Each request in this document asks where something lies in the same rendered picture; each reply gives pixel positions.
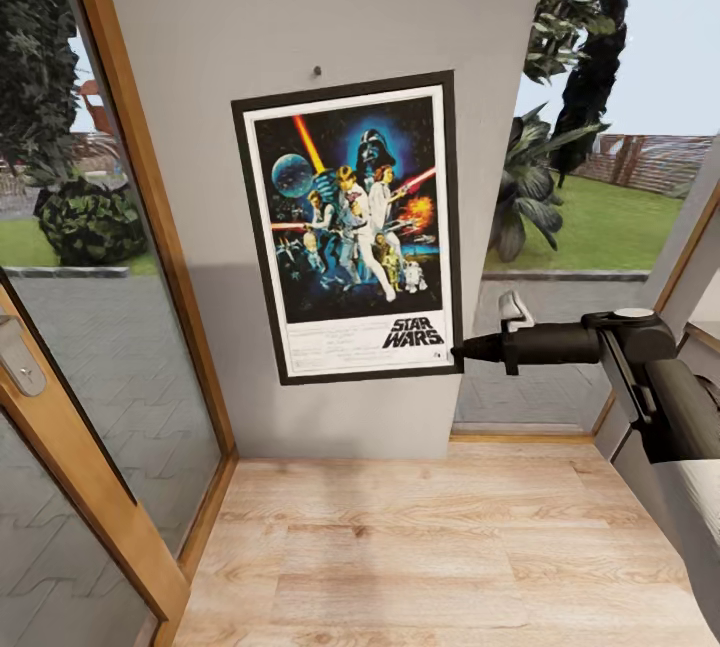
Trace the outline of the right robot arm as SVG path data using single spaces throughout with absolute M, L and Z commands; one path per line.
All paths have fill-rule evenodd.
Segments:
M 692 593 L 720 643 L 720 389 L 673 359 L 676 341 L 655 309 L 534 323 L 517 291 L 498 297 L 501 332 L 464 339 L 458 357 L 520 365 L 601 362 L 657 479 Z

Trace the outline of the poster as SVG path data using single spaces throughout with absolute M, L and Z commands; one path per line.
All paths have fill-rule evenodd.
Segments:
M 464 374 L 453 70 L 231 101 L 280 385 Z

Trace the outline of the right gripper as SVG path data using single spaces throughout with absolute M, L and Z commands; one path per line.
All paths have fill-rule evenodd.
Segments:
M 503 320 L 501 332 L 464 339 L 463 343 L 462 347 L 451 348 L 451 353 L 458 357 L 504 362 L 507 376 L 519 375 L 520 365 L 566 363 L 564 333 L 558 322 L 545 322 L 509 332 L 507 320 Z

